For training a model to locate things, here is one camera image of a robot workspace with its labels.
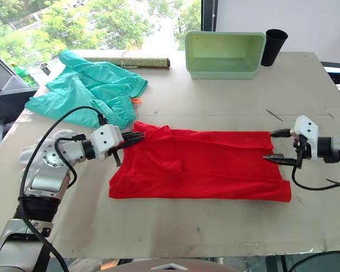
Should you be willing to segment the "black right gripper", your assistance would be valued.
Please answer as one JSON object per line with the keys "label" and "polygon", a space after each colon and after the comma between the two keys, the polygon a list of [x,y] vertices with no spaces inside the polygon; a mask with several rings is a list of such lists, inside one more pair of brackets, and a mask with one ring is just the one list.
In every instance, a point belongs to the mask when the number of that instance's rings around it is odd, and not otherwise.
{"label": "black right gripper", "polygon": [[292,166],[293,169],[301,169],[304,159],[311,158],[311,148],[308,138],[294,129],[279,129],[270,132],[273,138],[293,138],[293,147],[296,152],[296,158],[285,158],[283,154],[268,154],[263,158],[278,165]]}

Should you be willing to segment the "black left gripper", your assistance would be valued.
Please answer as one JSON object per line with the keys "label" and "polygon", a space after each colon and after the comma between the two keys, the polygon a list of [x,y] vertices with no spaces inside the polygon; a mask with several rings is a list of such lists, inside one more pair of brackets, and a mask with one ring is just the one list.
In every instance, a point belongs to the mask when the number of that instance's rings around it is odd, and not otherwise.
{"label": "black left gripper", "polygon": [[121,160],[120,160],[120,157],[117,151],[120,149],[131,147],[145,139],[145,135],[142,132],[132,132],[132,131],[122,133],[122,137],[124,140],[118,146],[114,148],[110,148],[108,150],[108,155],[113,156],[117,167],[121,166]]}

